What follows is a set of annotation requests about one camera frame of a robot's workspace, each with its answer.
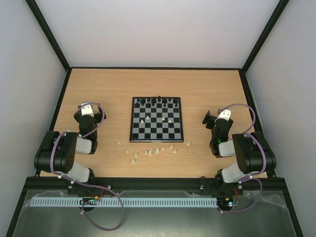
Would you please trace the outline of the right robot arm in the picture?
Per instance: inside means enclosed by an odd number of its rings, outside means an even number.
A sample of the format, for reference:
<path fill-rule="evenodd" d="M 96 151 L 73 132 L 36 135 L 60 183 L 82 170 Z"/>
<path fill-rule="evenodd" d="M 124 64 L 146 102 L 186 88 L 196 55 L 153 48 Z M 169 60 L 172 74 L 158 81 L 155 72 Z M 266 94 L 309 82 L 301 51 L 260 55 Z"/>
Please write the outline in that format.
<path fill-rule="evenodd" d="M 227 193 L 233 184 L 253 178 L 276 168 L 276 157 L 262 132 L 236 133 L 229 138 L 233 125 L 231 111 L 223 110 L 217 117 L 208 111 L 202 121 L 211 130 L 210 149 L 216 158 L 235 157 L 236 162 L 218 170 L 215 189 Z"/>

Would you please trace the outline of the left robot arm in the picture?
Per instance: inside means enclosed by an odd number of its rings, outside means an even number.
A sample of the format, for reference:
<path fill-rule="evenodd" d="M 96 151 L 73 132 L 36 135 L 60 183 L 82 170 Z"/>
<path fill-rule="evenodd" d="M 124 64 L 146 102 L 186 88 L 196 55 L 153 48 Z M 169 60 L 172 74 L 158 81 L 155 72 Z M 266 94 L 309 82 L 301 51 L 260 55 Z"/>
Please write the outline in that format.
<path fill-rule="evenodd" d="M 84 102 L 78 106 L 74 119 L 79 132 L 48 131 L 35 155 L 36 170 L 52 173 L 71 183 L 87 184 L 94 177 L 93 170 L 75 161 L 76 154 L 92 155 L 98 146 L 98 128 L 106 119 L 99 103 Z"/>

